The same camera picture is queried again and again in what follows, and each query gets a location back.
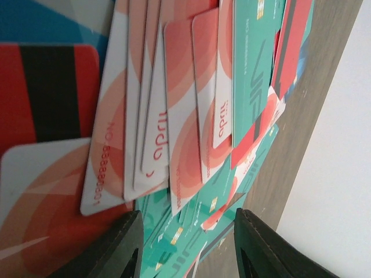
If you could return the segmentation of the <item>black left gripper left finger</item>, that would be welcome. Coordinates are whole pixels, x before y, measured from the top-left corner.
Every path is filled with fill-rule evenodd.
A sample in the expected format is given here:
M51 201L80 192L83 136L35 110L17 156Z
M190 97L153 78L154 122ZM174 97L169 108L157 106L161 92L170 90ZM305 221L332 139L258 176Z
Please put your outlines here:
M139 277L143 247L142 213L131 211L52 277Z

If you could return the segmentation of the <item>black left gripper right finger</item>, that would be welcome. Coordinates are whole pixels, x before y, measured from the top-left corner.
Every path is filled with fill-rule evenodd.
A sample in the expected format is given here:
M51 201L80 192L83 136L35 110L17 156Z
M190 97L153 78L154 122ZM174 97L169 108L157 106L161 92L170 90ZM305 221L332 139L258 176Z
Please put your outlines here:
M336 277L295 249L252 211L237 209L234 223L240 277Z

